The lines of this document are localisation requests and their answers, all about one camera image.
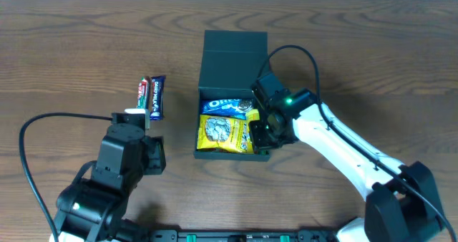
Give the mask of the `yellow plastic jar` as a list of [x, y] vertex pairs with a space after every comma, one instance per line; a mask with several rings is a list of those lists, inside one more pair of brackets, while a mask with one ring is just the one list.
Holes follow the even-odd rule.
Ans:
[[246, 120], [248, 122], [256, 121], [260, 119], [258, 109], [252, 109], [245, 114]]

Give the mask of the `blue Oreo cookie pack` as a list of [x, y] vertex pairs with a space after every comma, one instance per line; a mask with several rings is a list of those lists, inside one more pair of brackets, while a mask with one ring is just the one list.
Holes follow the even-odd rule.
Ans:
[[252, 99], [220, 99], [203, 100], [200, 113], [221, 117], [232, 117], [240, 120], [246, 119], [246, 114], [254, 108]]

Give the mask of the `yellow Hacks candy bag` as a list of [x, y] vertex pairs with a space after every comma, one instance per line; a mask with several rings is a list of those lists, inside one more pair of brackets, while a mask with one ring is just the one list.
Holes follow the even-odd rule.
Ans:
[[196, 148], [221, 149], [229, 153], [254, 153], [248, 121], [200, 115]]

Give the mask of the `blue Dairy Milk bar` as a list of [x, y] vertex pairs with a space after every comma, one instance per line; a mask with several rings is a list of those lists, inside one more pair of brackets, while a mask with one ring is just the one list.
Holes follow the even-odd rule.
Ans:
[[150, 119], [162, 120], [163, 114], [163, 93], [166, 76], [156, 76], [151, 78], [151, 110]]

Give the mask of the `red green KitKat bar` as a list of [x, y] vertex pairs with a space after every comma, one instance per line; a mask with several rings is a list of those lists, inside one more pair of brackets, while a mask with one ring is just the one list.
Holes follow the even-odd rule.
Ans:
[[151, 79], [148, 76], [142, 77], [138, 85], [137, 109], [149, 109]]

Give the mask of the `black box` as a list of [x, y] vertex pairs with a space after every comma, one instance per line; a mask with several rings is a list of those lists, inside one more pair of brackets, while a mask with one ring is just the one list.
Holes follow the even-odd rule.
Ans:
[[198, 111], [205, 100], [254, 100], [250, 86], [267, 56], [266, 32], [205, 31]]

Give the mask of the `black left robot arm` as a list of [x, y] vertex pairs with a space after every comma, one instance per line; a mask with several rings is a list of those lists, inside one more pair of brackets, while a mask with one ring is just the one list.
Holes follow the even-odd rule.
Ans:
[[165, 169], [162, 137], [127, 123], [113, 124], [97, 160], [84, 164], [57, 199], [59, 241], [144, 241], [147, 231], [125, 220], [132, 191], [146, 175]]

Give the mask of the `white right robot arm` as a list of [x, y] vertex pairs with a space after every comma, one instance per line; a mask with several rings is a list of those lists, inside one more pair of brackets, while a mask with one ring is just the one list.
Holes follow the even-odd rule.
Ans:
[[257, 150], [297, 141], [310, 145], [335, 166], [365, 201], [365, 216], [341, 227], [337, 241], [428, 241], [452, 231], [432, 172], [392, 158], [345, 126], [320, 97], [307, 89], [253, 89], [263, 115], [250, 124]]

